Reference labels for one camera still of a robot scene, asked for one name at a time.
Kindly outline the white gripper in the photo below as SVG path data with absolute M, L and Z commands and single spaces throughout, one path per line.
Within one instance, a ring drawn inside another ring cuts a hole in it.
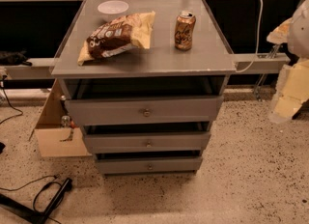
M 288 18 L 277 26 L 267 35 L 267 41 L 273 44 L 286 43 L 291 21 Z M 309 60 L 301 58 L 293 66 L 284 65 L 280 70 L 268 117 L 276 124 L 287 122 L 308 99 Z

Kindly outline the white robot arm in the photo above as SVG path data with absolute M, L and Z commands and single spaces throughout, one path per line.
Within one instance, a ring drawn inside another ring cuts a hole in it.
M 287 122 L 309 100 L 309 0 L 303 1 L 293 16 L 267 36 L 273 44 L 286 43 L 298 57 L 293 66 L 284 66 L 278 76 L 276 93 L 270 105 L 269 119 Z

